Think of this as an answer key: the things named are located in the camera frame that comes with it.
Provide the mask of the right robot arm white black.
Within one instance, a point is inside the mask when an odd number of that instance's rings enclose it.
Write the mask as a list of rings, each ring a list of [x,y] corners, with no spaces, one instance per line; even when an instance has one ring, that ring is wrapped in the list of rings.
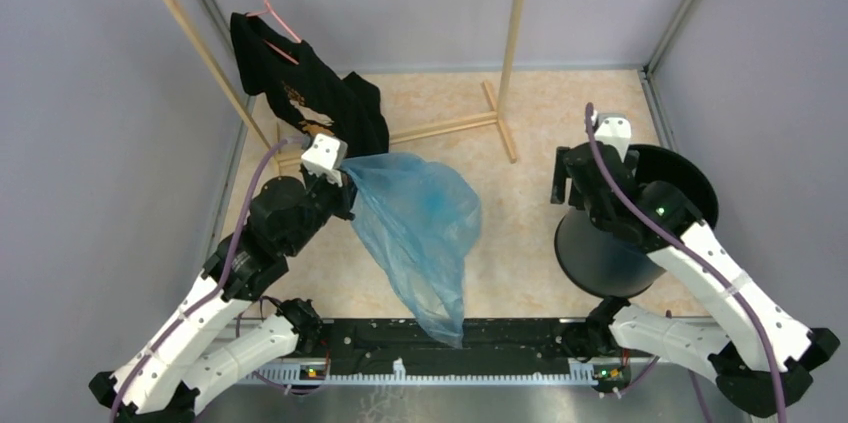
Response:
[[[791,316],[727,252],[714,231],[717,196],[679,154],[601,141],[560,147],[551,200],[569,208],[555,233],[557,260],[600,300],[571,335],[579,355],[644,352],[711,381],[752,416],[786,421],[839,348],[831,330]],[[711,326],[636,304],[664,274],[689,290]]]

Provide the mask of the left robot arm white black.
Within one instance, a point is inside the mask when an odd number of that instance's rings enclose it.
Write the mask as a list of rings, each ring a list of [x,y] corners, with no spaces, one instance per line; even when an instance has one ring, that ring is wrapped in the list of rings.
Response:
[[[355,184],[326,177],[276,177],[249,205],[241,233],[221,241],[189,294],[128,363],[96,374],[89,389],[113,422],[192,422],[221,393],[274,359],[308,356],[322,321],[300,298],[275,300],[274,313],[215,351],[222,330],[289,270],[333,217],[353,219]]]

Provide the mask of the black round trash bin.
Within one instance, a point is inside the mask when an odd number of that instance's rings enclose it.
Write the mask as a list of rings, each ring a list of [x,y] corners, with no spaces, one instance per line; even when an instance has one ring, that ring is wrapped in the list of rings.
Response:
[[[680,237],[697,221],[716,226],[716,193],[689,160],[662,147],[633,144],[625,164],[625,197],[666,232]],[[568,207],[555,232],[554,251],[578,288],[599,298],[633,298],[664,274],[648,255],[668,247],[668,242],[624,203],[612,208]]]

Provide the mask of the blue plastic trash bag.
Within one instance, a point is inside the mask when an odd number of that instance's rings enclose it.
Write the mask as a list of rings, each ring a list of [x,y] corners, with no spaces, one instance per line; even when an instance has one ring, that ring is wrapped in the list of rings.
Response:
[[[465,259],[482,231],[477,192],[452,167],[412,153],[347,159],[352,227],[432,339],[463,343]]]

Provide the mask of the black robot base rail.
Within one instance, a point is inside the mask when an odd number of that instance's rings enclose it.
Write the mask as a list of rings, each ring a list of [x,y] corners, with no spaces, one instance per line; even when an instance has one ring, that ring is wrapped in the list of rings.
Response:
[[[580,319],[468,319],[456,349],[411,319],[327,319],[317,345],[238,378],[304,394],[327,386],[589,386],[623,390],[656,367],[636,350],[593,349]]]

